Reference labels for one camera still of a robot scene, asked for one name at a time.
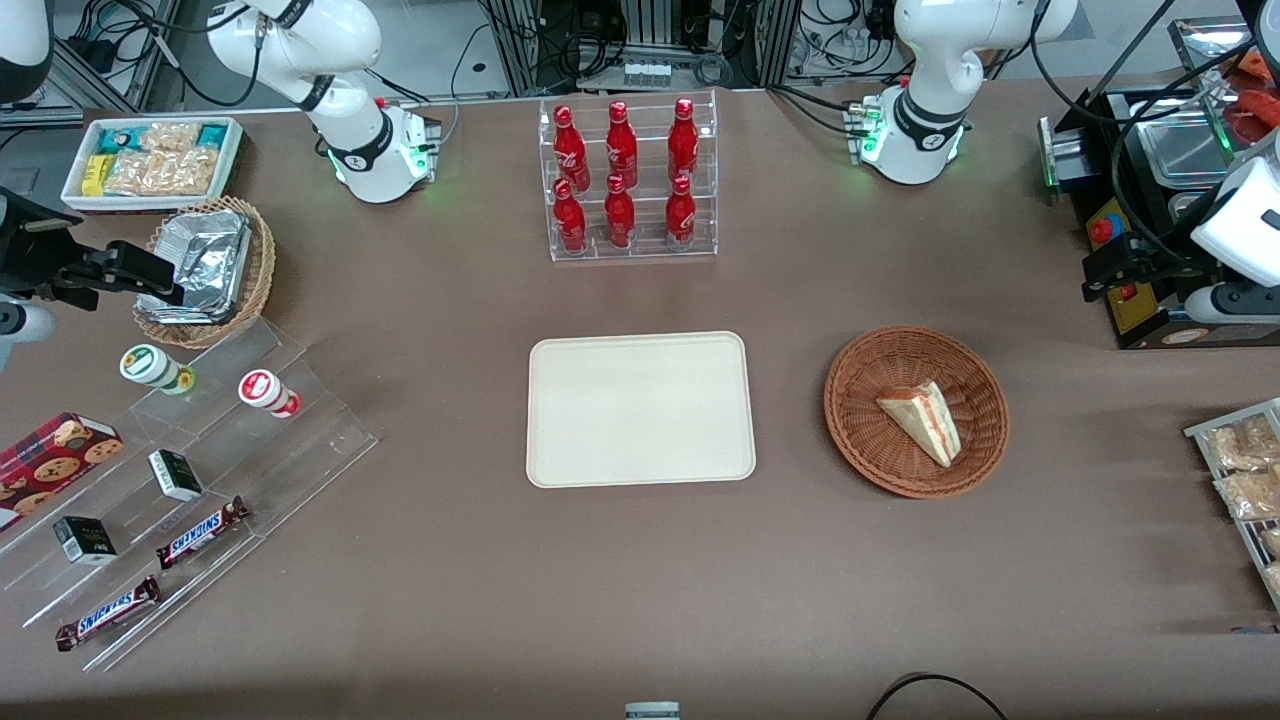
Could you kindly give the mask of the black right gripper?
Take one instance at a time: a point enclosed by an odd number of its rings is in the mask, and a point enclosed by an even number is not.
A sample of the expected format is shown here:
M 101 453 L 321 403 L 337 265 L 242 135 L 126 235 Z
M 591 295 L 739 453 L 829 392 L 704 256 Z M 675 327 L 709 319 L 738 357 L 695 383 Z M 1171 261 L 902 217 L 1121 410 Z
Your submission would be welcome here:
M 96 311 L 99 283 L 109 292 L 145 295 L 170 305 L 184 302 L 186 290 L 173 263 L 123 240 L 93 251 L 92 263 L 79 263 L 87 251 L 70 228 L 83 222 L 81 217 L 54 211 L 6 188 L 1 197 L 3 295 Z

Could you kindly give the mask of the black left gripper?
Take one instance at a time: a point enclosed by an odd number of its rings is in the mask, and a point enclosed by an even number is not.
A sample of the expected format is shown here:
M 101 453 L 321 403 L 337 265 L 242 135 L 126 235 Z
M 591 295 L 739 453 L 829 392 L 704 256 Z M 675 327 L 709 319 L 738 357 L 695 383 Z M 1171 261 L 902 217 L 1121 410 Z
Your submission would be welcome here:
M 1082 297 L 1087 304 L 1102 299 L 1110 290 L 1148 279 L 1156 299 L 1187 299 L 1192 291 L 1217 279 L 1217 259 L 1197 245 L 1193 225 L 1148 232 L 1148 242 L 1138 234 L 1119 234 L 1082 259 Z

